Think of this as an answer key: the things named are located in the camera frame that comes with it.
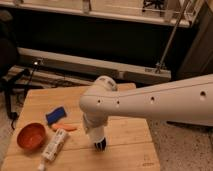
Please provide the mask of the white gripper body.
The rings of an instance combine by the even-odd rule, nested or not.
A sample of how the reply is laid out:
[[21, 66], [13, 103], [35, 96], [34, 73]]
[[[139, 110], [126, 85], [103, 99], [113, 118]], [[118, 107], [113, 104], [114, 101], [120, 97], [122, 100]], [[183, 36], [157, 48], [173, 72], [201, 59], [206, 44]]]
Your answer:
[[105, 139], [104, 127], [107, 125], [107, 122], [107, 117], [83, 115], [83, 128], [92, 143], [100, 143]]

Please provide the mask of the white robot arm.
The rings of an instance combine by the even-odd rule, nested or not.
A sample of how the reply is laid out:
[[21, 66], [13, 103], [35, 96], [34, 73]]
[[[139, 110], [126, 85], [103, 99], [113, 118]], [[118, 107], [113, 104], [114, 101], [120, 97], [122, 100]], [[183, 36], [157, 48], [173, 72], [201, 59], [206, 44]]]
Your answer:
[[98, 77], [80, 97], [85, 133], [105, 139], [109, 116], [213, 126], [213, 74], [119, 91], [109, 76]]

